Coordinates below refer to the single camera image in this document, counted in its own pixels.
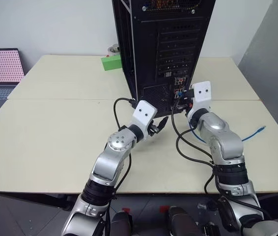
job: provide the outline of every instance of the white table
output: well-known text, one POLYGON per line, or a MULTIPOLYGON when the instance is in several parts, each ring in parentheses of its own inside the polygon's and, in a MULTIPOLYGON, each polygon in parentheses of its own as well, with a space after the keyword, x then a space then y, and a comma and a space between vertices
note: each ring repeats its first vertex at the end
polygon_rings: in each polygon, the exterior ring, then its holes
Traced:
MULTIPOLYGON (((81 192, 107 137, 117 129, 112 105, 113 100, 8 100, 0 109, 0 191, 81 192)), ((278 191, 278 125, 262 102, 213 101, 211 108, 242 138, 267 126, 244 142, 246 166, 257 192, 278 191)), ((133 109, 127 102, 117 109, 121 123, 127 124, 133 109)), ((175 115, 175 120, 179 130, 188 128, 184 114, 175 115)), ((203 192, 210 169, 182 158, 175 140, 168 121, 161 133, 139 143, 119 192, 203 192)), ((208 160, 197 150, 180 146, 186 155, 208 160)), ((212 184, 208 189, 216 192, 212 184)))
MULTIPOLYGON (((258 100, 231 58, 200 58, 193 83, 209 80, 213 100, 258 100)), ((131 97, 122 69, 104 71, 97 56, 43 56, 9 99, 131 97)))

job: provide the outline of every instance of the black computer case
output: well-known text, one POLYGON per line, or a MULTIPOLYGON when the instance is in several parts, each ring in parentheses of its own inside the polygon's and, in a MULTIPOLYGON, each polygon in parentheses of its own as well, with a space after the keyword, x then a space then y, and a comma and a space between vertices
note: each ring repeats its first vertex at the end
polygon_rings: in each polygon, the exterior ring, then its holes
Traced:
POLYGON ((215 0, 112 0, 123 71, 133 98, 166 116, 188 89, 215 0))

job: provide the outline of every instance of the ventilation grille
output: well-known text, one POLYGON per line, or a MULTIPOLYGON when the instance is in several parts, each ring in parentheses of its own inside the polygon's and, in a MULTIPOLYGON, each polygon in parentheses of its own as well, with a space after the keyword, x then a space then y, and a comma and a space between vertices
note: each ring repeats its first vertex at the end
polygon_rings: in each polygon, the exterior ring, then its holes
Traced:
POLYGON ((159 25, 157 71, 159 78, 188 76, 193 67, 203 19, 159 25))
POLYGON ((146 11, 184 11, 198 7, 201 0, 147 0, 144 4, 146 11))
POLYGON ((143 99, 158 109, 158 113, 166 112, 171 101, 168 85, 157 85, 143 89, 143 99))

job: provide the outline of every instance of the cable connector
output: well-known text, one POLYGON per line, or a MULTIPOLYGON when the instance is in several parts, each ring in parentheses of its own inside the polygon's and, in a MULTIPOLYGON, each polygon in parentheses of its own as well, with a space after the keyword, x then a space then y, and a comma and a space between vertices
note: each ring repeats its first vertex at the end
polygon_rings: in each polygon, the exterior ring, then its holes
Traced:
POLYGON ((185 90, 181 94, 184 98, 187 99, 192 99, 193 97, 195 97, 194 89, 185 90))
POLYGON ((160 121, 160 123, 157 127, 153 124, 153 121, 151 121, 149 128, 148 128, 148 134, 150 136, 153 136, 154 134, 158 134, 165 127, 167 120, 168 120, 168 117, 164 117, 160 121))
POLYGON ((264 130, 266 128, 266 126, 264 125, 264 126, 262 126, 261 128, 259 128, 257 131, 256 131, 256 133, 259 133, 259 132, 261 132, 262 130, 264 130))
POLYGON ((128 102, 131 104, 131 107, 136 109, 137 105, 138 105, 138 101, 135 99, 129 99, 128 102))

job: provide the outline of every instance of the blue cable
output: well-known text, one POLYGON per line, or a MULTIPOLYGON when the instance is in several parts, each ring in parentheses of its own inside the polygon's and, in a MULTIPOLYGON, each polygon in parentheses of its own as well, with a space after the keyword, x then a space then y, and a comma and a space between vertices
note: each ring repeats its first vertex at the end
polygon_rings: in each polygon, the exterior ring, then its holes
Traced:
MULTIPOLYGON (((192 133, 194 134, 194 136, 195 136, 197 139, 199 139, 201 142, 206 143, 204 140, 202 140, 202 139, 193 131, 193 129, 192 129, 192 127, 191 127, 190 124, 189 124, 189 126, 190 126, 190 129, 192 130, 192 133)), ((266 126, 264 125, 264 126, 262 126, 261 128, 257 129, 257 131, 254 132, 252 135, 249 135, 248 137, 242 139, 242 142, 243 142, 243 141, 246 141, 246 140, 248 140, 248 139, 250 139, 250 138, 252 138, 253 136, 255 136, 257 133, 261 132, 261 131, 264 130, 265 128, 266 128, 266 126)))
POLYGON ((110 208, 111 208, 115 213, 117 213, 117 211, 116 211, 113 207, 110 206, 110 208))

